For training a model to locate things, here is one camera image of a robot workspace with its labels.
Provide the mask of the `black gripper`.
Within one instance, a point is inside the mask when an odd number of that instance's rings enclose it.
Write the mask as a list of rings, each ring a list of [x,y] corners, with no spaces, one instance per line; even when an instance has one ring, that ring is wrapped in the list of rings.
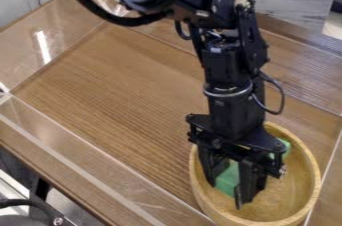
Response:
[[[233,187],[235,207],[253,201],[265,188],[267,176],[279,178],[284,145],[267,132],[265,114],[271,111],[264,101],[264,81],[247,80],[240,85],[205,82],[203,94],[208,102],[207,114],[188,114],[188,141],[197,146],[204,177],[211,186],[237,162],[239,183]]]

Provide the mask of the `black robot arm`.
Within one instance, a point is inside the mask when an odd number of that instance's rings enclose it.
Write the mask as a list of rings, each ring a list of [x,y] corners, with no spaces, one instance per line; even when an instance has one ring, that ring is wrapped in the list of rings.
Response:
[[[237,207],[253,201],[268,177],[283,174],[284,144],[264,128],[267,43],[260,35],[255,0],[120,0],[145,16],[187,24],[180,37],[192,42],[204,70],[205,114],[189,114],[188,141],[196,145],[204,177],[219,176],[237,163],[232,197]]]

